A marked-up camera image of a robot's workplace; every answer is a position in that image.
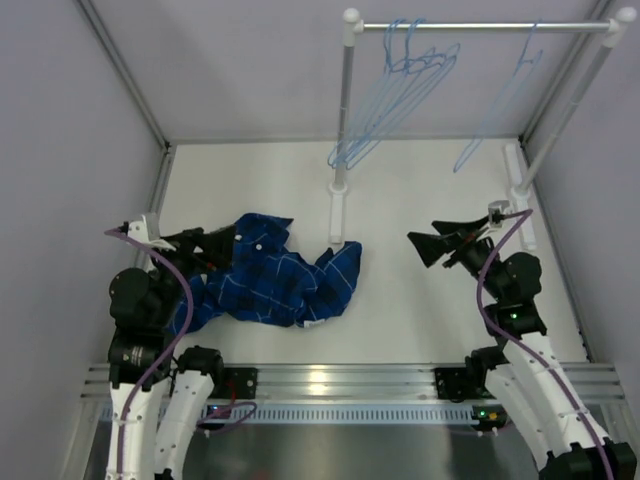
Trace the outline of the blue plaid shirt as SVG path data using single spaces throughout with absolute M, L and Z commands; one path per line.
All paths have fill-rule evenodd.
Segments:
M 310 328 L 342 315 L 357 288 L 363 246 L 347 241 L 307 262 L 287 248 L 291 218 L 246 213 L 235 222 L 232 265 L 190 279 L 187 331 L 228 314 L 276 327 Z

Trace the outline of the light blue wire hanger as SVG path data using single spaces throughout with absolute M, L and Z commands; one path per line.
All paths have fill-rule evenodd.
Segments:
M 502 85 L 471 137 L 471 140 L 459 154 L 453 165 L 454 174 L 458 173 L 472 158 L 477 149 L 488 137 L 491 128 L 497 124 L 501 115 L 521 96 L 524 86 L 529 82 L 532 73 L 537 69 L 544 55 L 544 50 L 539 49 L 530 54 L 529 46 L 534 35 L 537 33 L 540 23 L 540 20 L 536 21 L 529 30 L 511 76 Z

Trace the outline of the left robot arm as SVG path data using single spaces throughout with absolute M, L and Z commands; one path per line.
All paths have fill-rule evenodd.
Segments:
M 142 216 L 107 235 L 145 252 L 152 269 L 127 268 L 109 285 L 115 332 L 108 350 L 112 403 L 107 479 L 179 479 L 208 397 L 224 378 L 216 349 L 176 345 L 194 316 L 189 281 L 230 267 L 236 229 L 162 236 Z

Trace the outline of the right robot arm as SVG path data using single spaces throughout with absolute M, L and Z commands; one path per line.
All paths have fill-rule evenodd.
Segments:
M 465 359 L 466 393 L 488 392 L 524 439 L 541 479 L 632 479 L 638 459 L 594 419 L 554 352 L 535 297 L 542 290 L 540 260 L 520 251 L 501 258 L 508 242 L 487 232 L 507 220 L 491 213 L 471 222 L 435 221 L 435 233 L 407 237 L 426 267 L 461 265 L 476 281 L 476 303 L 496 343 Z

